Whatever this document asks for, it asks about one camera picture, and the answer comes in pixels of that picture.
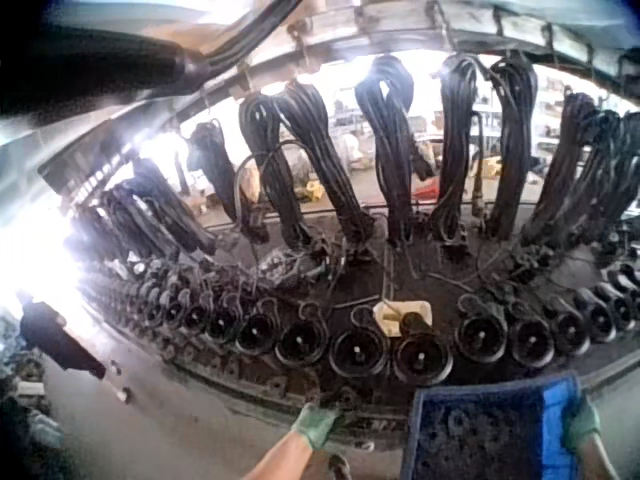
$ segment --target forearm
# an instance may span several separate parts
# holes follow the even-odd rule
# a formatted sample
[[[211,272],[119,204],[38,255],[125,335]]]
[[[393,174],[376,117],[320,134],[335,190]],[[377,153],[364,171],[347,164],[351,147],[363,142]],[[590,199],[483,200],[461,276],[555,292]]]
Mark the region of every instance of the forearm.
[[[585,480],[618,479],[618,475],[609,461],[599,434],[591,434],[582,440],[576,453],[580,458]]]
[[[297,432],[285,435],[244,477],[244,480],[299,480],[313,450]]]

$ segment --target person in black clothing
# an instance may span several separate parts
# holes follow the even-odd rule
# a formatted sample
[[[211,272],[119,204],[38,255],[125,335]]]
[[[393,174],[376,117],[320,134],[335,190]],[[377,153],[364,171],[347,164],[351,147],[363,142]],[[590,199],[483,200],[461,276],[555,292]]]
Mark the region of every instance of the person in black clothing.
[[[128,403],[131,396],[129,388],[119,389],[106,379],[107,368],[96,357],[91,355],[75,338],[69,335],[64,327],[67,321],[57,311],[44,302],[34,302],[26,292],[16,293],[22,304],[20,335],[27,348],[39,348],[42,353],[56,362],[63,370],[81,370],[89,372],[98,380],[104,380],[117,394],[123,403]],[[111,370],[120,375],[120,367],[111,362]]]

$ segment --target red object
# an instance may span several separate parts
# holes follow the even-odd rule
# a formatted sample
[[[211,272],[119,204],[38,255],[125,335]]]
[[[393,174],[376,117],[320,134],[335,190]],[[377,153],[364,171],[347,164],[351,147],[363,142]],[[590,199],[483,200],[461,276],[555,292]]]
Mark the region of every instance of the red object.
[[[431,177],[411,194],[414,200],[437,200],[438,195],[440,195],[440,177]]]

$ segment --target gloved hand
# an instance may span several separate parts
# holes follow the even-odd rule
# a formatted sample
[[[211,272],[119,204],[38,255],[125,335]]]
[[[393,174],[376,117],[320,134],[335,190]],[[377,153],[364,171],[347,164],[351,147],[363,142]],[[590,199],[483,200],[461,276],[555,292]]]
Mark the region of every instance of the gloved hand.
[[[592,433],[600,433],[600,416],[587,397],[582,397],[578,408],[564,419],[562,443],[571,453],[576,453],[582,441]]]
[[[337,410],[320,408],[313,403],[307,403],[291,426],[291,430],[303,435],[309,441],[311,448],[318,450],[327,441],[333,422],[339,416],[340,413]]]

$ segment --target blue bin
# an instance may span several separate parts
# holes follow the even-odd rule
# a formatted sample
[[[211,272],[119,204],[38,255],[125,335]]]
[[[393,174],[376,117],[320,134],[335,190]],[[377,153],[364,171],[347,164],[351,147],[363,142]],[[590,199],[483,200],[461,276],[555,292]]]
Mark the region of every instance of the blue bin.
[[[562,418],[580,397],[575,375],[416,392],[402,480],[570,480],[576,458]]]

